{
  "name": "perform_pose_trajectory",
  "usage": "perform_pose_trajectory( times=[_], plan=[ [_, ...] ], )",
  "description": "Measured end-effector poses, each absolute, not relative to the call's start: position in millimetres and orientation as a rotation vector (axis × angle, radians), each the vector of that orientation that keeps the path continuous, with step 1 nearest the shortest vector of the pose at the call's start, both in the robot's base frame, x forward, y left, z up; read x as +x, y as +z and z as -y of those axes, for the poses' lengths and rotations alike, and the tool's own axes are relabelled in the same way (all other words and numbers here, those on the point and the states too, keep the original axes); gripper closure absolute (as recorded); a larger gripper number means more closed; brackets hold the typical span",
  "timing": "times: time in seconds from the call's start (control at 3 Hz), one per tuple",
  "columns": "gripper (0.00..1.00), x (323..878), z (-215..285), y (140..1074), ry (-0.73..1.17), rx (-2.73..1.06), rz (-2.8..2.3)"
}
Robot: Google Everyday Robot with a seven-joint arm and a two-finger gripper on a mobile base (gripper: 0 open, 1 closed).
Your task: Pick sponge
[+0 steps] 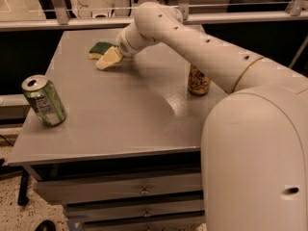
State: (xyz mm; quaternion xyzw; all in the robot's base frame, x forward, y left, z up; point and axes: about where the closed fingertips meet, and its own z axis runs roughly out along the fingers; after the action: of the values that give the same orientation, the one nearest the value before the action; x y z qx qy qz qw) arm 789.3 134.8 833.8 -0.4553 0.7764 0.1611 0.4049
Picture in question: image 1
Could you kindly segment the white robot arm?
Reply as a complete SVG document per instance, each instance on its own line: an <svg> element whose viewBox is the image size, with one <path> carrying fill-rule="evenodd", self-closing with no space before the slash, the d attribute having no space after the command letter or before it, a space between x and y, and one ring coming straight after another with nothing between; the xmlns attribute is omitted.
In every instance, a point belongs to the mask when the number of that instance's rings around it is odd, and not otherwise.
<svg viewBox="0 0 308 231"><path fill-rule="evenodd" d="M185 26L180 12L138 6L97 65L104 69L162 42L227 92L201 139L208 231L308 231L306 77Z"/></svg>

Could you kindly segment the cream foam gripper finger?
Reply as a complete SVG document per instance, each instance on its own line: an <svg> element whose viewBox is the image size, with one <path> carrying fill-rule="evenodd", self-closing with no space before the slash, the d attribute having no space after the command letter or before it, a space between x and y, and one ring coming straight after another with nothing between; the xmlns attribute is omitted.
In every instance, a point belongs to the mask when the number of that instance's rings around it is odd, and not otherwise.
<svg viewBox="0 0 308 231"><path fill-rule="evenodd" d="M105 54L96 62L98 69L103 70L113 64L118 64L123 59L123 55L120 53L117 47L110 47Z"/></svg>

